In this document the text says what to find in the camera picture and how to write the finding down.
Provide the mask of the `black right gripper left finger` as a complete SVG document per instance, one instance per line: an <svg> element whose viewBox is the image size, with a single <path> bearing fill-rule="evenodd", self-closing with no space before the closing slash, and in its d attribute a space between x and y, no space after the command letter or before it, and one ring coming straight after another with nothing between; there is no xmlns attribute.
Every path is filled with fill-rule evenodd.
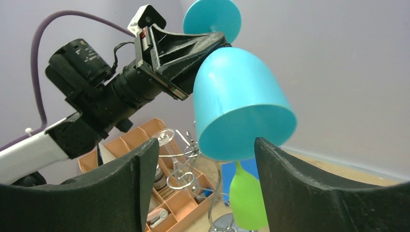
<svg viewBox="0 0 410 232"><path fill-rule="evenodd" d="M159 142L59 185L0 187L3 232L143 232Z"/></svg>

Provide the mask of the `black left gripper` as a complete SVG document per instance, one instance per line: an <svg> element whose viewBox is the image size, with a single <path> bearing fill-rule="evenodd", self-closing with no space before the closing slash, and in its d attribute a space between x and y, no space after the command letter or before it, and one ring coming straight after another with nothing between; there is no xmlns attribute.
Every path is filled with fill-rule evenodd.
<svg viewBox="0 0 410 232"><path fill-rule="evenodd" d="M109 103L140 109L159 94L184 101L204 60L230 47L222 32L172 33L153 24L139 29L133 41L135 59L109 82Z"/></svg>

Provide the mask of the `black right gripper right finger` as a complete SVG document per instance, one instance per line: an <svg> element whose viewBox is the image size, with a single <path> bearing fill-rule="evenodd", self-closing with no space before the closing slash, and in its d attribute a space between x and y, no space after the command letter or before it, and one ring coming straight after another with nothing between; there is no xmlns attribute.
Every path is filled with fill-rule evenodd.
<svg viewBox="0 0 410 232"><path fill-rule="evenodd" d="M410 184L382 187L350 180L255 139L272 232L407 232Z"/></svg>

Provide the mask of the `green plastic wine glass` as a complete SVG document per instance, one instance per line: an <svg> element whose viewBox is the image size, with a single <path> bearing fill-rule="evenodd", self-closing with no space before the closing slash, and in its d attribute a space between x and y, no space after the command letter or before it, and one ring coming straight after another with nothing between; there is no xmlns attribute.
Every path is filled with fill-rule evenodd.
<svg viewBox="0 0 410 232"><path fill-rule="evenodd" d="M236 224L244 230L260 230L268 225L260 181L235 162L229 199Z"/></svg>

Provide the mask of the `blue plastic wine glass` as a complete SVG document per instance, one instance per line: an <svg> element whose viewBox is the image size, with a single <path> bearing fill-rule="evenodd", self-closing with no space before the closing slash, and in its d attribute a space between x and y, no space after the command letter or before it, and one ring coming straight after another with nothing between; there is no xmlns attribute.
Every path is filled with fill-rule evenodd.
<svg viewBox="0 0 410 232"><path fill-rule="evenodd" d="M256 138L280 146L297 127L296 115L269 67L232 45L203 61L192 97L197 144L213 160L250 159Z"/></svg>

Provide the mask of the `clear wine glass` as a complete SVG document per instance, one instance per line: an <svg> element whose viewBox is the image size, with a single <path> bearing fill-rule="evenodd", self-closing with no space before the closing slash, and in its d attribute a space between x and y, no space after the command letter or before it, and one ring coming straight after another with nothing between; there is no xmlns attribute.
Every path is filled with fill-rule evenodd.
<svg viewBox="0 0 410 232"><path fill-rule="evenodd" d="M163 129L154 135L160 145L159 156L170 173L174 171L174 161L176 159L172 156L180 154L180 149L174 139L175 134L176 132L173 129Z"/></svg>

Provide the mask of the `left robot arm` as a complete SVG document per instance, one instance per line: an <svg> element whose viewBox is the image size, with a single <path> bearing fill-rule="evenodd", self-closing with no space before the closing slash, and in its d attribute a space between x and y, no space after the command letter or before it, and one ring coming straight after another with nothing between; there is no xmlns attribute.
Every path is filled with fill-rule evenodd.
<svg viewBox="0 0 410 232"><path fill-rule="evenodd" d="M204 60L230 46L222 32L171 33L156 24L140 29L132 44L135 58L121 71L84 39L50 57L46 77L75 112L1 151L2 184L88 153L114 128L129 131L130 117L161 93L186 100Z"/></svg>

